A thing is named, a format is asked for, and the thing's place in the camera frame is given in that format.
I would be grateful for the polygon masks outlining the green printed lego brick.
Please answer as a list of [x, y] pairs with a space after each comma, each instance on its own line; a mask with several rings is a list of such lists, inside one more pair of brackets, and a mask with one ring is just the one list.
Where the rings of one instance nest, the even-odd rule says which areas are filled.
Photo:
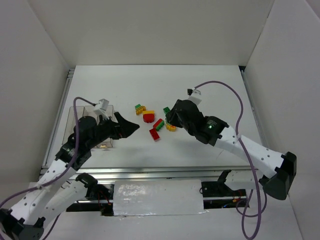
[[163, 108], [163, 112], [164, 112], [164, 115], [165, 115], [165, 116], [166, 116], [170, 111], [171, 111], [171, 110], [170, 110], [169, 107]]

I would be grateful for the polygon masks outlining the red green lego brick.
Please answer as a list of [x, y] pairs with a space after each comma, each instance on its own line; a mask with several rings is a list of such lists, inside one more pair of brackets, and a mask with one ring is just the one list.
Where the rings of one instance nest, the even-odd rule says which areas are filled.
[[165, 121], [162, 118], [159, 118], [153, 125], [153, 128], [158, 132], [164, 125]]

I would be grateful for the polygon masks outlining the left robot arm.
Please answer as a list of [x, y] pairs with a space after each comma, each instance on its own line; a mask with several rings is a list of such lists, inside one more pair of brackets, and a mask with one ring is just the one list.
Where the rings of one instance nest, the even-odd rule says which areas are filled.
[[17, 192], [24, 197], [9, 209], [0, 210], [0, 229], [12, 240], [39, 240], [48, 223], [75, 201], [99, 200], [108, 189], [88, 173], [81, 173], [65, 189], [61, 187], [91, 157], [91, 150], [106, 139], [128, 138], [139, 125], [115, 112], [116, 121], [99, 115], [75, 121], [73, 133], [60, 148], [49, 169], [34, 187]]

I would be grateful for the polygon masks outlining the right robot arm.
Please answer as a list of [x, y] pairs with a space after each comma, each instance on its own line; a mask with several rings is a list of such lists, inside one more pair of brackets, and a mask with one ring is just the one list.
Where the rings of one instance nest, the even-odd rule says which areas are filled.
[[203, 144], [225, 150], [251, 162], [263, 176], [258, 180], [264, 192], [277, 200], [285, 200], [297, 174], [297, 156], [288, 151], [281, 153], [264, 147], [245, 136], [215, 116], [204, 116], [190, 100], [177, 100], [165, 115], [167, 122]]

